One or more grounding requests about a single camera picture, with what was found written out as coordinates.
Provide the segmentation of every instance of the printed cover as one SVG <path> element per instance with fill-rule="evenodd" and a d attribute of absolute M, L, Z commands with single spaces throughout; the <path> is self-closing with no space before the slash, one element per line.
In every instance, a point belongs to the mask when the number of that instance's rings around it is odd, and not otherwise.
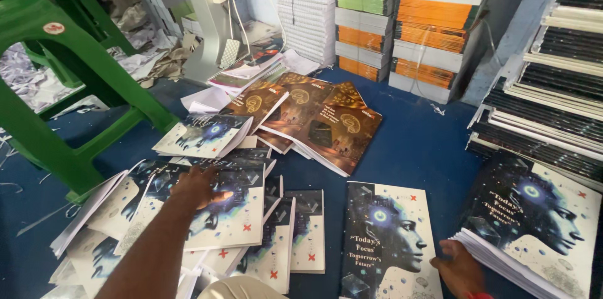
<path fill-rule="evenodd" d="M 115 190 L 105 199 L 86 221 L 88 228 L 107 234 L 117 240 L 124 237 L 130 221 L 147 189 L 148 165 L 153 161 L 143 160 L 134 166 Z"/>
<path fill-rule="evenodd" d="M 249 117 L 189 114 L 153 149 L 159 152 L 215 159 Z"/>
<path fill-rule="evenodd" d="M 264 79 L 255 81 L 243 93 L 226 105 L 220 114 L 233 116 L 252 116 L 251 135 L 255 133 L 268 113 L 287 94 L 287 89 Z"/>
<path fill-rule="evenodd" d="M 138 239 L 147 225 L 170 197 L 170 188 L 189 167 L 163 161 L 147 161 L 148 186 L 136 215 L 119 242 L 116 254 L 124 254 Z M 212 181 L 215 191 L 231 191 L 234 195 L 225 201 L 209 204 L 197 210 L 186 251 L 233 247 L 260 243 L 262 240 L 264 166 L 224 167 Z"/>
<path fill-rule="evenodd" d="M 441 299 L 425 191 L 347 184 L 340 298 Z"/>
<path fill-rule="evenodd" d="M 268 174 L 268 166 L 276 160 L 268 158 L 270 148 L 235 148 L 230 151 L 225 157 L 220 160 L 207 158 L 192 158 L 190 156 L 175 156 L 170 163 L 181 164 L 186 166 L 199 165 L 205 169 L 209 166 L 216 167 L 241 167 L 241 166 L 261 166 L 266 164 Z"/>
<path fill-rule="evenodd" d="M 278 293 L 289 292 L 291 239 L 295 219 L 296 199 L 284 197 L 263 227 L 260 246 L 251 246 L 237 265 L 232 276 L 249 275 Z"/>
<path fill-rule="evenodd" d="M 258 140 L 266 144 L 268 147 L 274 148 L 281 154 L 287 153 L 289 148 L 293 145 L 293 141 L 287 138 L 283 138 L 275 133 L 258 129 L 255 133 L 258 136 Z"/>
<path fill-rule="evenodd" d="M 291 272 L 324 273 L 323 190 L 292 190 L 296 198 Z"/>
<path fill-rule="evenodd" d="M 328 82 L 308 78 L 293 72 L 283 74 L 277 85 L 289 91 L 289 97 L 264 121 L 262 127 L 282 133 L 291 139 L 301 131 L 314 115 L 318 106 L 333 90 Z"/>
<path fill-rule="evenodd" d="M 381 123 L 381 114 L 333 89 L 296 135 L 306 147 L 351 175 Z"/>
<path fill-rule="evenodd" d="M 281 194 L 281 183 L 282 176 L 271 176 L 264 181 L 264 218 L 262 223 L 266 222 L 283 196 Z M 242 254 L 246 251 L 247 247 L 211 249 L 207 251 L 207 256 L 203 259 L 203 267 L 212 270 L 217 277 L 228 277 L 232 271 L 232 266 L 234 266 L 233 264 L 238 264 Z"/>
<path fill-rule="evenodd" d="M 511 153 L 482 168 L 461 217 L 573 298 L 588 298 L 601 194 Z"/>
<path fill-rule="evenodd" d="M 116 246 L 116 239 L 89 228 L 82 228 L 69 244 L 67 256 L 89 298 L 94 298 L 121 260 L 113 253 Z"/>

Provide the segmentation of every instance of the black notebook stack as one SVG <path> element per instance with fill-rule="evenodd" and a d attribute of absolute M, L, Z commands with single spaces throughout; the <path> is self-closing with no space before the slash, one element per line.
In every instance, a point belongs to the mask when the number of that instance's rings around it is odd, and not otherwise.
<path fill-rule="evenodd" d="M 603 190 L 603 0 L 550 6 L 471 121 L 467 150 L 510 150 Z"/>

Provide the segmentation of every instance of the blue floor mat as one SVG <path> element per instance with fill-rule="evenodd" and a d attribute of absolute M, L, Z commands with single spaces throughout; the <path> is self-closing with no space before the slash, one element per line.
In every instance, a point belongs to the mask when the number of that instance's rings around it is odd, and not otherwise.
<path fill-rule="evenodd" d="M 273 154 L 278 162 L 273 174 L 282 174 L 286 190 L 324 189 L 326 226 L 326 274 L 292 274 L 290 298 L 336 298 L 338 295 L 341 246 L 343 241 L 345 183 L 364 181 L 426 190 L 434 241 L 445 239 L 456 231 L 457 215 L 482 160 L 464 150 L 470 132 L 467 124 L 475 108 L 460 102 L 441 106 L 445 115 L 433 111 L 429 100 L 375 83 L 338 68 L 325 70 L 319 79 L 333 83 L 351 80 L 366 104 L 383 114 L 383 122 L 350 178 L 343 178 L 316 161 L 306 160 L 295 152 Z M 162 79 L 150 89 L 155 97 L 178 117 L 187 111 L 180 98 L 199 90 L 183 80 L 174 83 Z M 49 126 L 72 145 L 100 133 L 111 118 L 123 109 L 107 112 L 72 112 Z M 151 147 L 162 134 L 147 122 L 135 126 L 95 160 L 105 176 L 129 169 L 144 158 L 158 158 Z M 0 156 L 6 147 L 0 149 Z M 54 285 L 48 284 L 59 261 L 50 243 L 69 224 L 65 210 L 16 237 L 23 227 L 37 221 L 66 204 L 68 189 L 52 175 L 44 180 L 45 171 L 37 170 L 22 156 L 10 157 L 0 169 L 0 293 L 4 298 L 38 299 Z M 528 298 L 522 289 L 484 269 L 486 282 L 496 298 Z M 445 298 L 453 298 L 442 283 Z"/>

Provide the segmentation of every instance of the white paper stack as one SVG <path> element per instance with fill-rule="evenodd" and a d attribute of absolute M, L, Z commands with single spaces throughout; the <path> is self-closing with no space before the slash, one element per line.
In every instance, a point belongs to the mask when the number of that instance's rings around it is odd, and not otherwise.
<path fill-rule="evenodd" d="M 335 62 L 335 0 L 279 0 L 285 48 L 326 67 Z"/>

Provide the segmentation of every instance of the orange notebook stack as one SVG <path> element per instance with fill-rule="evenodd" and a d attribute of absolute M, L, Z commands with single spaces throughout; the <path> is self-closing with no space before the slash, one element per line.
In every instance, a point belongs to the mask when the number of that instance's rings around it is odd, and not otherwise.
<path fill-rule="evenodd" d="M 363 32 L 359 29 L 344 27 L 343 25 L 337 25 L 336 28 L 337 41 L 368 49 L 376 53 L 381 53 L 384 48 L 386 39 L 383 35 Z"/>
<path fill-rule="evenodd" d="M 450 87 L 455 78 L 455 73 L 449 70 L 443 70 L 424 64 L 421 64 L 417 72 L 417 63 L 399 59 L 397 57 L 394 57 L 392 60 L 391 70 L 411 79 L 417 79 L 430 85 L 446 89 Z"/>
<path fill-rule="evenodd" d="M 468 29 L 475 20 L 479 7 L 471 4 L 427 0 L 398 0 L 397 20 L 432 24 L 454 29 Z"/>
<path fill-rule="evenodd" d="M 438 27 L 436 25 L 397 22 L 396 39 L 416 44 L 425 42 L 426 46 L 462 53 L 468 34 L 464 30 Z"/>
<path fill-rule="evenodd" d="M 379 77 L 378 69 L 371 67 L 369 65 L 365 65 L 363 63 L 359 63 L 356 60 L 348 59 L 345 56 L 337 56 L 337 63 L 339 68 L 346 70 L 350 73 L 362 76 L 363 78 L 377 81 Z"/>

